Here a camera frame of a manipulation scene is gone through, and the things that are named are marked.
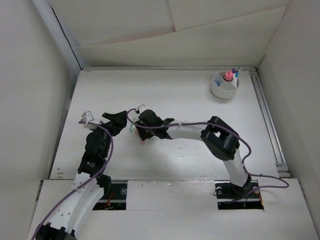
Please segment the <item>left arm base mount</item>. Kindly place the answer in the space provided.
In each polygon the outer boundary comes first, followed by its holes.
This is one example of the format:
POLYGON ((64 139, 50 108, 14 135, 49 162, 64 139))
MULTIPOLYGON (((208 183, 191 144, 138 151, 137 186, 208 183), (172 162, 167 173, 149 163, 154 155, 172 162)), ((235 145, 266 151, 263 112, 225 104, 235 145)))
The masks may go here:
POLYGON ((93 207, 94 211, 123 211, 127 205, 128 182, 112 181, 110 190, 93 207))

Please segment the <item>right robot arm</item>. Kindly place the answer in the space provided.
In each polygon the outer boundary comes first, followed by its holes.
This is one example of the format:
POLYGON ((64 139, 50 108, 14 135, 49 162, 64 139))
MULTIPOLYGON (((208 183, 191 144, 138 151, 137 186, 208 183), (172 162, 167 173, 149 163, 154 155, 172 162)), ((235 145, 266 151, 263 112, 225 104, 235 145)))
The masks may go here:
POLYGON ((152 137, 201 141, 214 157, 223 161, 235 197, 243 197, 249 192, 252 178, 242 165, 239 135, 221 118, 212 116, 208 121, 193 124, 174 118, 162 120, 150 109, 140 109, 136 113, 138 121, 135 124, 139 126, 137 132, 142 141, 152 137))

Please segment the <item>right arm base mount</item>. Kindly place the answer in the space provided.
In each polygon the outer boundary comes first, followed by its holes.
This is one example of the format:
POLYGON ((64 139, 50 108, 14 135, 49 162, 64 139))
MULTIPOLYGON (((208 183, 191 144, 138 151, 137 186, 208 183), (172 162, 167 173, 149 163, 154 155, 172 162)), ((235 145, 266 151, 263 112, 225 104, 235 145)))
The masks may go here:
POLYGON ((258 181, 253 180, 248 190, 244 193, 236 193, 230 181, 216 181, 213 195, 217 198, 217 207, 219 210, 263 210, 264 204, 259 193, 253 192, 247 195, 248 192, 258 187, 258 181))

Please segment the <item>purple cap white marker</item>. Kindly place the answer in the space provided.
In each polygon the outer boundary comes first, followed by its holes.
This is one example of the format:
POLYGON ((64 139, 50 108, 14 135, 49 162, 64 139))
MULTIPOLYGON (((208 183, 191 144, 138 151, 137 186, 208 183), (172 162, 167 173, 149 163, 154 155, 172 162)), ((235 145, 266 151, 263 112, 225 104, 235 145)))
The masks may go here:
POLYGON ((232 68, 232 72, 233 72, 233 85, 237 88, 238 87, 238 79, 236 80, 235 78, 235 68, 232 68))

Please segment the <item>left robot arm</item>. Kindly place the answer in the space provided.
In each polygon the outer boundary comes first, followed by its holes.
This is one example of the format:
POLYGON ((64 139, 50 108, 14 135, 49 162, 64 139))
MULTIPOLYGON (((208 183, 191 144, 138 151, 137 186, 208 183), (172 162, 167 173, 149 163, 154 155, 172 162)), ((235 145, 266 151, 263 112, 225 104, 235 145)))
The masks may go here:
POLYGON ((95 121, 90 111, 79 123, 91 132, 69 193, 37 226, 33 240, 76 240, 90 212, 112 192, 111 177, 104 174, 114 151, 114 137, 127 126, 127 111, 103 113, 107 121, 95 121))

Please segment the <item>pink cap small bottle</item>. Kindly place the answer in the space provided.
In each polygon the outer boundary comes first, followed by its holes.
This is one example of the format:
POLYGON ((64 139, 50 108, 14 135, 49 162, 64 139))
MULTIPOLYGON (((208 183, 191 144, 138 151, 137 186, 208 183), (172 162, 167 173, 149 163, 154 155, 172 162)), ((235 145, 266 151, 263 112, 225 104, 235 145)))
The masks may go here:
POLYGON ((234 78, 234 74, 232 71, 227 71, 224 75, 223 75, 223 79, 226 81, 226 82, 231 82, 234 78))

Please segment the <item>green highlighter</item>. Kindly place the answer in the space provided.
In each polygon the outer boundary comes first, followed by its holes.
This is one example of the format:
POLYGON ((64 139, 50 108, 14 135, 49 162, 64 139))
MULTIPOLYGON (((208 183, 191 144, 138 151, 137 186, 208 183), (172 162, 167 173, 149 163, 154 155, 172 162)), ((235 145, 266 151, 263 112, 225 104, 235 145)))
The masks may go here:
MULTIPOLYGON (((137 119, 136 117, 134 117, 134 118, 132 119, 132 121, 135 123, 135 122, 138 121, 138 119, 137 119)), ((129 131, 132 133, 132 132, 135 131, 135 128, 136 128, 136 126, 135 126, 133 123, 131 123, 131 124, 130 124, 130 127, 129 127, 129 131)))

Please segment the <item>blue cap white marker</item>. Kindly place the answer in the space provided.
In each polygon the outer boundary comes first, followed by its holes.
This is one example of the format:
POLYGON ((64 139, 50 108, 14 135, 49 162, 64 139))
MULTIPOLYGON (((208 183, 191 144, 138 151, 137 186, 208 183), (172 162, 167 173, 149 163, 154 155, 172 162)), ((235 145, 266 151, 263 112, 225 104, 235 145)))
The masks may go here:
POLYGON ((241 67, 234 69, 235 79, 237 80, 239 78, 239 72, 242 70, 241 67))

